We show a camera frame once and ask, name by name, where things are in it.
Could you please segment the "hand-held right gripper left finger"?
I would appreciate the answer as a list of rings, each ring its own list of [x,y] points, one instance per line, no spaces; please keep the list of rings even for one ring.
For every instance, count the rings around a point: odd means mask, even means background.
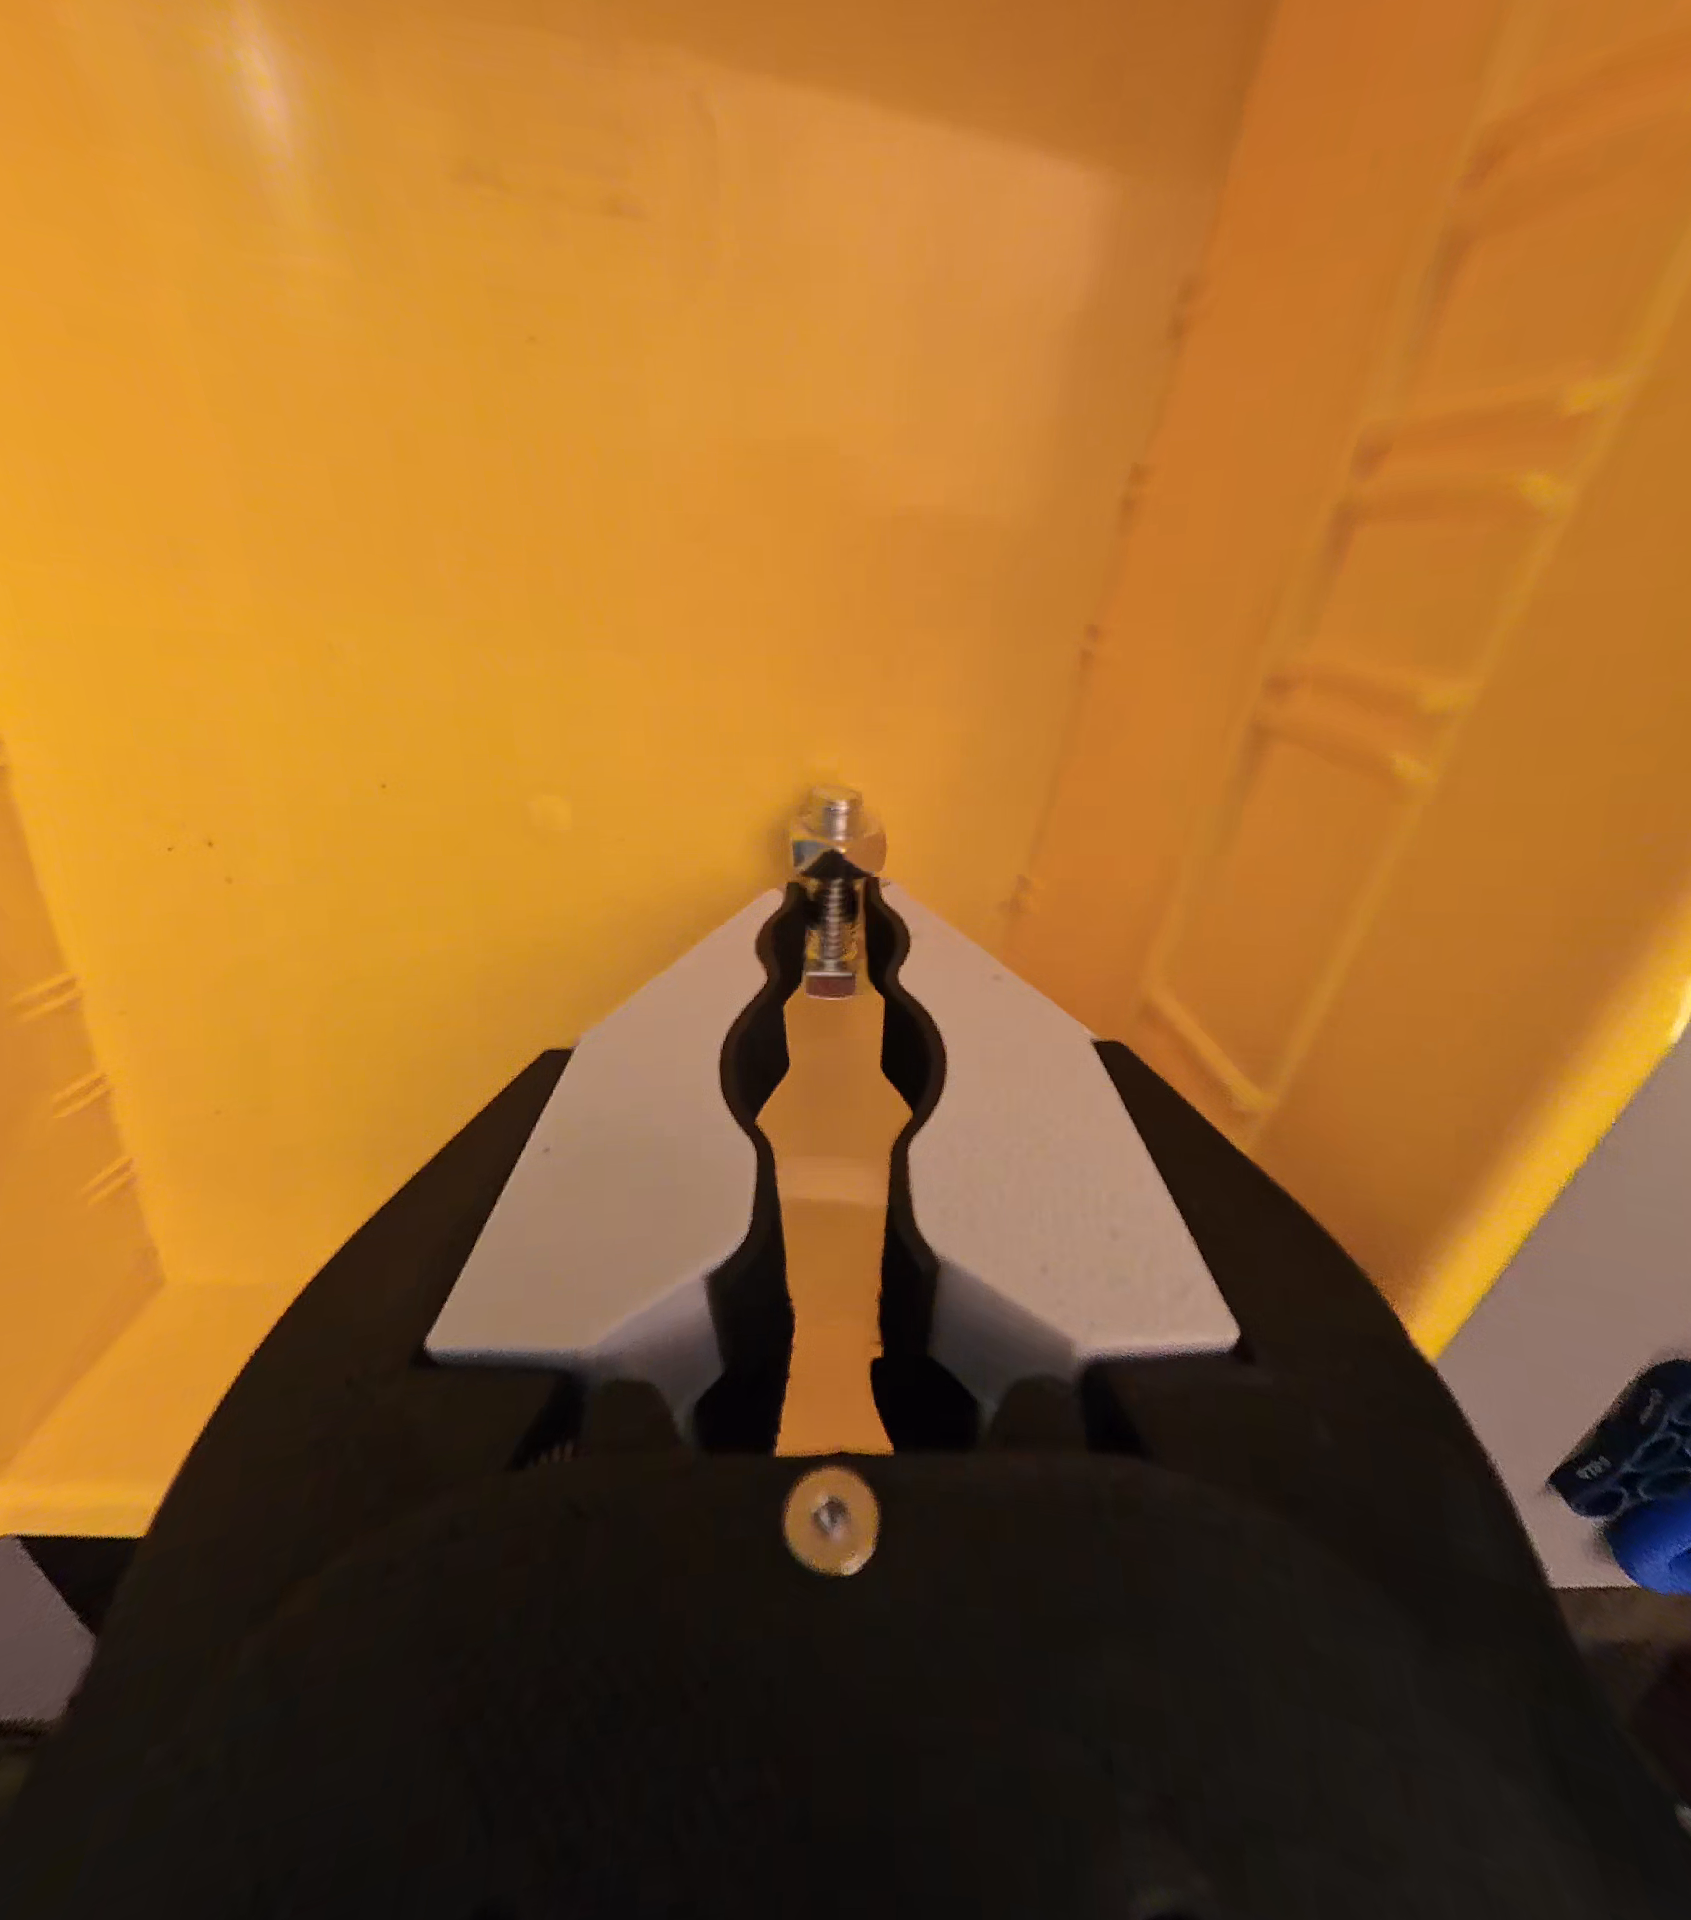
[[[580,1039],[427,1334],[433,1362],[644,1384],[702,1447],[772,1447],[794,1307],[762,1110],[804,945],[792,890],[768,893]]]

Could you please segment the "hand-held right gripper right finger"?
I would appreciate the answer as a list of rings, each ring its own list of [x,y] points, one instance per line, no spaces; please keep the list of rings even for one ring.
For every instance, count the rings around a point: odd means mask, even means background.
[[[892,1147],[874,1404],[964,1453],[1028,1382],[1230,1356],[1240,1325],[1094,1033],[898,887],[866,894]]]

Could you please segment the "yellow plastic bin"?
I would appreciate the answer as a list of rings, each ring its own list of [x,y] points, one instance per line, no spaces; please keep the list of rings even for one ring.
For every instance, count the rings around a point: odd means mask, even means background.
[[[1691,5],[0,5],[0,1534],[802,788],[1444,1360],[1691,1353]]]

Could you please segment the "steel hex bolt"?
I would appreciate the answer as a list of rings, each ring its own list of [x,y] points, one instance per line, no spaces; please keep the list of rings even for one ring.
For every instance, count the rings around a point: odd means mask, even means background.
[[[844,834],[878,823],[862,790],[840,782],[812,786],[794,823],[800,818]],[[836,878],[822,884],[802,884],[796,877],[794,881],[804,894],[808,917],[804,991],[812,999],[852,999],[858,992],[866,890],[878,878]]]

